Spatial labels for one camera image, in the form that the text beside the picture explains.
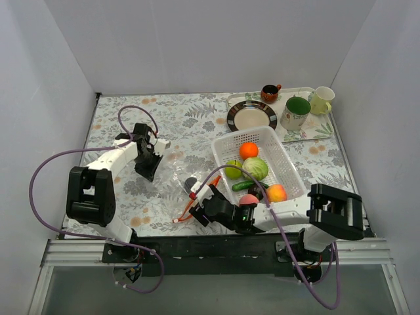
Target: mug handle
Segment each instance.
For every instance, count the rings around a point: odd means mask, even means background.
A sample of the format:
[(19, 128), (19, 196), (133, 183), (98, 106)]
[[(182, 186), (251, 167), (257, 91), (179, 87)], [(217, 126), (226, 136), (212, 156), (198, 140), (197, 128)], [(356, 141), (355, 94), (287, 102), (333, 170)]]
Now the mug handle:
[(325, 104), (327, 105), (327, 110), (324, 112), (321, 112), (321, 114), (324, 114), (324, 115), (330, 113), (331, 111), (331, 104), (329, 102), (326, 102)]

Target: cabbage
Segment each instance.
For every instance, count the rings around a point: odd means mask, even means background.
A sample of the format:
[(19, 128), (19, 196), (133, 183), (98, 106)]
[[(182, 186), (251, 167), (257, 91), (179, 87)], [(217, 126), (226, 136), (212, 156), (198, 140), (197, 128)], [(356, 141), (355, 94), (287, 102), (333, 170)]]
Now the cabbage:
[[(247, 158), (242, 165), (242, 169), (250, 173), (256, 180), (265, 179), (268, 175), (268, 166), (259, 157)], [(246, 179), (250, 179), (245, 173), (243, 175)]]

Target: green mug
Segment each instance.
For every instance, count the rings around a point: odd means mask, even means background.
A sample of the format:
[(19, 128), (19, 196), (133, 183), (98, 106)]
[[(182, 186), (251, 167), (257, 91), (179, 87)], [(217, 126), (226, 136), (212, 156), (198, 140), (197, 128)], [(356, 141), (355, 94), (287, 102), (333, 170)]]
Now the green mug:
[(293, 96), (289, 98), (284, 106), (284, 111), (280, 118), (280, 125), (290, 131), (299, 130), (310, 111), (310, 104), (304, 98)]
[(318, 87), (310, 100), (310, 113), (314, 115), (325, 115), (331, 111), (331, 102), (335, 93), (329, 87)]

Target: cup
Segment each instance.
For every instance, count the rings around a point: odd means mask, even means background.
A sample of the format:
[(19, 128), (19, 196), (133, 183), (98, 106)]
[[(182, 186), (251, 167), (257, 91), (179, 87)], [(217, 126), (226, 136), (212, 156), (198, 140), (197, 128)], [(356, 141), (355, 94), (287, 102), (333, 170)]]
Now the cup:
[(282, 86), (280, 84), (277, 86), (266, 85), (261, 90), (261, 100), (267, 104), (274, 103), (277, 100), (278, 91), (280, 91), (281, 88)]
[(294, 96), (287, 100), (280, 118), (280, 125), (290, 131), (299, 130), (310, 111), (310, 104), (304, 98)]
[(310, 112), (314, 115), (328, 114), (334, 98), (335, 93), (329, 87), (318, 87), (310, 100)]

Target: perforated basket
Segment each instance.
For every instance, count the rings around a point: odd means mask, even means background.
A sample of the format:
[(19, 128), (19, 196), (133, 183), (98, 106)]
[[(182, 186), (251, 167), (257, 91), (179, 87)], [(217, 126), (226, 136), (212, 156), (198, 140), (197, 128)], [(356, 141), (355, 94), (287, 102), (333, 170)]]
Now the perforated basket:
[[(258, 156), (268, 165), (268, 175), (261, 182), (269, 186), (282, 184), (289, 200), (297, 198), (306, 192), (301, 177), (284, 150), (277, 134), (271, 127), (244, 129), (215, 139), (211, 143), (211, 149), (215, 156), (217, 166), (224, 165), (232, 160), (243, 163), (239, 155), (239, 149), (245, 142), (255, 143), (259, 149)], [(226, 185), (230, 202), (238, 204), (239, 199), (247, 193), (247, 190), (233, 192), (232, 185), (245, 181), (246, 179), (241, 177), (232, 180), (224, 174), (223, 170), (220, 170), (220, 172)]]

